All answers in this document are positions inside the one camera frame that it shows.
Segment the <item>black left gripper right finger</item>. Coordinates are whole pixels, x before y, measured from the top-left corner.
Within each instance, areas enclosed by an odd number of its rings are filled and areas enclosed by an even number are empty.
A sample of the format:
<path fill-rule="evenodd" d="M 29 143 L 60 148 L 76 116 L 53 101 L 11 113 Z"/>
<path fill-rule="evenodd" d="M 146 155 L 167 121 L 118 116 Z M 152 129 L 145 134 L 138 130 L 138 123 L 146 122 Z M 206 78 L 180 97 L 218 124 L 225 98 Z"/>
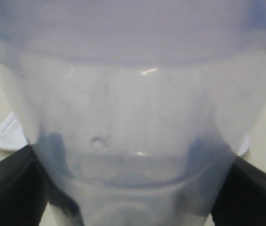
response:
<path fill-rule="evenodd" d="M 211 215 L 217 226 L 266 226 L 266 173 L 236 157 Z"/>

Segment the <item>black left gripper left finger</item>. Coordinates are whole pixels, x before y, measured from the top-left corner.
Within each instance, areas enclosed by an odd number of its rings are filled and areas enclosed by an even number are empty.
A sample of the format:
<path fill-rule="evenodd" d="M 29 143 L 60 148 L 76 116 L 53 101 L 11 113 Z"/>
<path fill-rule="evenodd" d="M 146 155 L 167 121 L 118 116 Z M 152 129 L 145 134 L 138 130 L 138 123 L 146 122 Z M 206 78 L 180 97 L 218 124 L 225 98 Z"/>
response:
<path fill-rule="evenodd" d="M 78 204 L 56 186 L 31 146 L 0 161 L 0 226 L 38 226 L 48 204 L 61 225 L 81 225 Z"/>

